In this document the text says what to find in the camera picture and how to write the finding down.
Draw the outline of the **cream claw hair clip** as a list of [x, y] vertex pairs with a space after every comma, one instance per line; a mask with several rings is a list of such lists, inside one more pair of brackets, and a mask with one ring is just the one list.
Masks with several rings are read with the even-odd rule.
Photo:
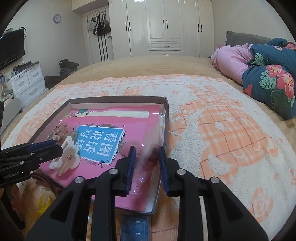
[[77, 168], [80, 164], [79, 148], [74, 144], [71, 136], [64, 140], [61, 147], [63, 149], [62, 156], [53, 159], [49, 164], [49, 168], [57, 171], [58, 176], [62, 176], [69, 169]]

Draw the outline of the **yellow hoop earrings bag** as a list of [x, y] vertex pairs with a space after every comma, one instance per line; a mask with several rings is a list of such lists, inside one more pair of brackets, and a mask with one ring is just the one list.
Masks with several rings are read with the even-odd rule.
[[23, 192], [23, 217], [26, 226], [33, 225], [56, 199], [49, 185], [41, 180], [30, 179]]

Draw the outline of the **pink pompom hair clip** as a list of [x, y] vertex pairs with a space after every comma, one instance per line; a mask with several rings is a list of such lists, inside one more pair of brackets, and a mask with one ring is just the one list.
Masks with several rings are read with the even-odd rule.
[[159, 143], [144, 144], [139, 156], [138, 165], [145, 171], [150, 171], [158, 163], [158, 153], [161, 145]]

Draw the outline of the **pink dotted bow hair clip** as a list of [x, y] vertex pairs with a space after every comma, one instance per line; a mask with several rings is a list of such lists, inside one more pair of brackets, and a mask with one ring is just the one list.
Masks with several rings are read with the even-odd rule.
[[70, 127], [67, 123], [59, 123], [48, 134], [48, 139], [55, 140], [56, 142], [63, 142], [67, 137], [71, 137], [74, 141], [77, 137], [77, 133], [74, 127]]

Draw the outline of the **brown shallow cardboard box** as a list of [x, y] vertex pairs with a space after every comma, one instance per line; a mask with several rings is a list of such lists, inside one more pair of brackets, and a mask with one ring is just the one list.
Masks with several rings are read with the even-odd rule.
[[88, 97], [66, 101], [50, 114], [30, 138], [30, 142], [48, 139], [59, 123], [74, 127], [80, 164], [62, 176], [51, 170], [51, 161], [40, 170], [54, 183], [68, 186], [75, 177], [94, 178], [114, 168], [131, 146], [140, 154], [144, 144], [166, 145], [169, 104], [165, 97], [109, 96]]

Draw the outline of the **white drawer cabinet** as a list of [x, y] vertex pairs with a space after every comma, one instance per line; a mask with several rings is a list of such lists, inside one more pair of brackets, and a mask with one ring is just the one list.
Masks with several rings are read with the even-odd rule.
[[9, 84], [14, 96], [21, 102], [22, 109], [48, 91], [39, 62], [14, 75]]

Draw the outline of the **pile of dark clothes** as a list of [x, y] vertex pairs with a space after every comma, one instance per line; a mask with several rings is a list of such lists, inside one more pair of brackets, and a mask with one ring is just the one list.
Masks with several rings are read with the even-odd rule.
[[60, 72], [59, 75], [51, 75], [51, 76], [45, 76], [45, 87], [50, 90], [55, 85], [59, 84], [62, 80], [67, 78], [72, 73], [76, 72], [78, 70], [79, 64], [76, 62], [70, 62], [68, 59], [61, 60], [59, 62], [60, 66]]

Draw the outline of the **orange white plush blanket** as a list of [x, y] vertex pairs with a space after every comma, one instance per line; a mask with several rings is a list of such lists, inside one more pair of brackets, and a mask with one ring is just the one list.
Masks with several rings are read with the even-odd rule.
[[57, 86], [16, 125], [5, 147], [27, 142], [72, 98], [165, 96], [168, 154], [193, 174], [219, 177], [274, 238], [295, 206], [295, 142], [286, 123], [222, 79], [193, 75], [105, 78]]

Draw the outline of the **white door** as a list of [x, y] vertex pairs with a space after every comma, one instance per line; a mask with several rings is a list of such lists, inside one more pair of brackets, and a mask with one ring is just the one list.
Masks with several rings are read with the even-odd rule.
[[114, 60], [111, 32], [102, 36], [96, 36], [93, 34], [93, 30], [89, 29], [91, 23], [94, 25], [93, 20], [96, 20], [98, 17], [102, 19], [103, 14], [109, 21], [109, 6], [97, 8], [82, 15], [84, 40], [89, 65]]

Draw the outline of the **hanging bags on door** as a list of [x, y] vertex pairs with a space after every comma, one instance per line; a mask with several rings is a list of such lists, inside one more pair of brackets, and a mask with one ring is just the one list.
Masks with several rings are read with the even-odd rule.
[[106, 18], [106, 14], [94, 16], [88, 24], [88, 31], [92, 32], [93, 35], [97, 37], [110, 33], [111, 27]]

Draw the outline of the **white wardrobe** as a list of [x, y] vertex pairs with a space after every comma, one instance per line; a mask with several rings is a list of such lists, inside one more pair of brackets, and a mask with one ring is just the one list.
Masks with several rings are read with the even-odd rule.
[[89, 26], [110, 27], [115, 59], [146, 55], [209, 57], [214, 52], [211, 1], [72, 1]]

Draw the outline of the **floral blue pink quilt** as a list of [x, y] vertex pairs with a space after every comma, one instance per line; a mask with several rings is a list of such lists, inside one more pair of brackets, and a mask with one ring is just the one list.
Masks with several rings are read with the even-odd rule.
[[242, 86], [284, 120], [295, 118], [295, 43], [223, 45], [210, 57], [214, 68]]

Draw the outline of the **beige bed cover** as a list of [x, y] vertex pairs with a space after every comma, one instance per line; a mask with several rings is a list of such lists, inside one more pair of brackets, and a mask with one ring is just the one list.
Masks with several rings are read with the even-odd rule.
[[[236, 88], [239, 92], [243, 92], [243, 88], [240, 85], [223, 75], [220, 71], [216, 70], [211, 64], [211, 60], [207, 58], [189, 56], [165, 57], [161, 55], [154, 55], [109, 60], [92, 64], [78, 70], [38, 97], [28, 108], [25, 109], [23, 113], [18, 114], [16, 119], [9, 125], [6, 132], [4, 132], [1, 137], [1, 144], [4, 144], [23, 116], [59, 85], [102, 80], [107, 77], [121, 78], [169, 74], [201, 75], [221, 78]], [[271, 120], [280, 128], [290, 144], [293, 145], [295, 142], [295, 118], [292, 120], [283, 120], [277, 113], [272, 111], [265, 104], [256, 100], [255, 102], [266, 112]]]

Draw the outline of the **black wall television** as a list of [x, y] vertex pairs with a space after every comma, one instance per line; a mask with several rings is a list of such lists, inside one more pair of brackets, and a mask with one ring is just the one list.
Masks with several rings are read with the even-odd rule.
[[19, 29], [1, 36], [0, 68], [4, 69], [12, 62], [25, 55], [24, 29]]

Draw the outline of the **round wall clock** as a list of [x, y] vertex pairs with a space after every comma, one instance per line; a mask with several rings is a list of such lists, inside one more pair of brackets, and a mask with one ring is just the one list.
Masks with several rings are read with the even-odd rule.
[[61, 22], [61, 16], [59, 14], [56, 14], [55, 16], [53, 16], [53, 22], [58, 24]]

